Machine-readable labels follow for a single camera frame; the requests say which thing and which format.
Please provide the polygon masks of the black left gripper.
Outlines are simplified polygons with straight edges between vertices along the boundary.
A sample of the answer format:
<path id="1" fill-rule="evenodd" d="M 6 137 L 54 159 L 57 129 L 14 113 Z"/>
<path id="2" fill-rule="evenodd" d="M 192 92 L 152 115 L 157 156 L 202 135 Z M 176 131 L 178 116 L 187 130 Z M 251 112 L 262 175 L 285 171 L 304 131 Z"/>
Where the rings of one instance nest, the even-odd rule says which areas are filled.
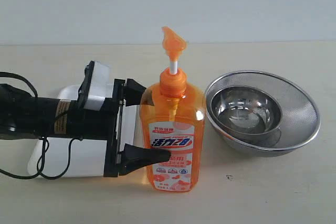
<path id="1" fill-rule="evenodd" d="M 140 148 L 126 144 L 120 151 L 123 106 L 140 105 L 146 87 L 134 79 L 115 79 L 112 96 L 105 98 L 99 111 L 78 108 L 72 102 L 67 111 L 67 136 L 71 138 L 104 140 L 106 153 L 104 177 L 127 175 L 149 165 L 168 162 L 171 152 L 159 148 Z"/>

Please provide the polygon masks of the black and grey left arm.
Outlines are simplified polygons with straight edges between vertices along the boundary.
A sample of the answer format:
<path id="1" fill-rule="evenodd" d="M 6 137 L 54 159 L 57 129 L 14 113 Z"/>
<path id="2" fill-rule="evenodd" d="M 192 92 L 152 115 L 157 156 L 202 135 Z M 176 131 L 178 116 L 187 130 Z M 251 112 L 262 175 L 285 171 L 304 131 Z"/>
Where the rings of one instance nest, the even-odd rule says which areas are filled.
<path id="1" fill-rule="evenodd" d="M 121 122 L 123 106 L 138 105 L 145 87 L 133 79 L 115 79 L 112 96 L 105 98 L 98 111 L 85 109 L 81 104 L 84 86 L 79 88 L 77 100 L 43 98 L 1 84 L 1 140 L 39 139 L 42 141 L 40 158 L 32 175 L 16 175 L 5 170 L 1 174 L 11 178 L 28 180 L 41 176 L 59 179 L 60 173 L 48 176 L 43 173 L 49 137 L 68 138 L 68 154 L 75 140 L 99 140 L 106 142 L 104 154 L 104 177 L 127 175 L 149 165 L 166 162 L 171 153 L 167 150 L 140 148 L 131 144 L 121 146 Z"/>

